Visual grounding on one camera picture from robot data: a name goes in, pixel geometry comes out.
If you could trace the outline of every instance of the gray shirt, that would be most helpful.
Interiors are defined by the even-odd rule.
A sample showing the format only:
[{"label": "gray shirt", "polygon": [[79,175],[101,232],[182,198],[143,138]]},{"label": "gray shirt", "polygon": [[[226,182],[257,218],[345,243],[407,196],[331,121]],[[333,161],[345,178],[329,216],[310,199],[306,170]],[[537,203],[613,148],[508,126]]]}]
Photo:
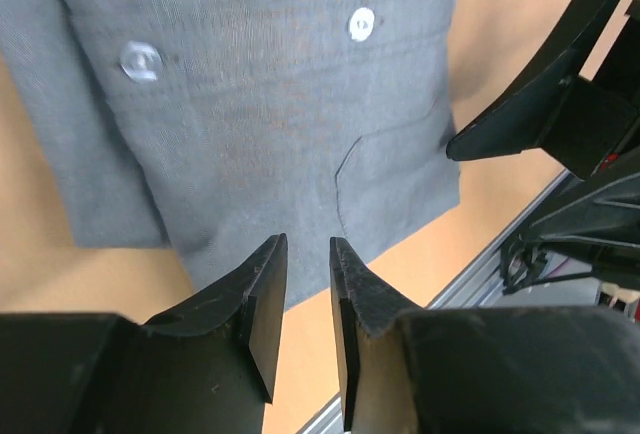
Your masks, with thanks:
[{"label": "gray shirt", "polygon": [[0,49],[78,245],[199,289],[286,232],[292,306],[457,204],[454,1],[0,0]]}]

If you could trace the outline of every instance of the gray fabric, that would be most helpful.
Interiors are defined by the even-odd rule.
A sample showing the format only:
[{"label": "gray fabric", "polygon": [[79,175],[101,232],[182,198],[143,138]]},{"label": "gray fabric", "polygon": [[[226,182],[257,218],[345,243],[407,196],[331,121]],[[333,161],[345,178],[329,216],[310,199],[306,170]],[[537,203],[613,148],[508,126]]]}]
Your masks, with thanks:
[{"label": "gray fabric", "polygon": [[[286,232],[292,306],[327,287],[330,236],[370,261],[458,202],[444,155],[454,0],[0,2],[1,47],[82,245],[161,245],[166,226],[202,288]],[[376,25],[355,43],[362,6]],[[157,82],[124,74],[128,41],[159,50]]]}]

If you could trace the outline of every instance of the clear button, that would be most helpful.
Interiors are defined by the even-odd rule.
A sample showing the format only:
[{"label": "clear button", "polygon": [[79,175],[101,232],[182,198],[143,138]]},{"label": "clear button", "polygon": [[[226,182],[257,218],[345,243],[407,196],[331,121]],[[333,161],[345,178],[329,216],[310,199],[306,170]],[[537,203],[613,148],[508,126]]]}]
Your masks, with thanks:
[{"label": "clear button", "polygon": [[349,20],[349,34],[356,42],[366,41],[373,32],[373,24],[376,16],[368,7],[356,10]]},{"label": "clear button", "polygon": [[158,80],[162,58],[152,45],[130,41],[120,54],[120,66],[132,81],[152,82]]}]

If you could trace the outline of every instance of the tan table surface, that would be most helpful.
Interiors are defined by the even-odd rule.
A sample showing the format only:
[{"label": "tan table surface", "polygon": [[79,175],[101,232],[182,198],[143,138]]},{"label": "tan table surface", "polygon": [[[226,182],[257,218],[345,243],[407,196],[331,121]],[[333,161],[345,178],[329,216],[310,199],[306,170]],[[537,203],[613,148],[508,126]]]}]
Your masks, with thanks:
[{"label": "tan table surface", "polygon": [[[569,0],[458,0],[450,35],[451,97],[467,124],[513,79]],[[630,0],[583,73],[592,75]],[[465,163],[459,207],[389,250],[372,269],[427,304],[560,171],[542,152]],[[136,321],[191,293],[176,256],[155,250],[80,250],[46,159],[0,65],[0,309],[116,311]],[[285,314],[276,397],[265,433],[295,433],[338,390],[328,291]]]}]

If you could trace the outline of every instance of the white button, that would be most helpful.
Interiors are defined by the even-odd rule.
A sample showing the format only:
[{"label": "white button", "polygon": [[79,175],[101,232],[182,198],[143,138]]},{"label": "white button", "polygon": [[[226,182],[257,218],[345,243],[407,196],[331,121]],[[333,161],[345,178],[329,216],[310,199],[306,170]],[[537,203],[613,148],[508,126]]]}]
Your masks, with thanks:
[{"label": "white button", "polygon": [[349,33],[351,39],[356,42],[366,41],[373,32],[373,23],[376,16],[368,7],[361,7],[356,10],[349,21]]},{"label": "white button", "polygon": [[130,41],[122,49],[120,66],[132,81],[152,82],[158,80],[158,73],[162,70],[162,58],[152,45]]}]

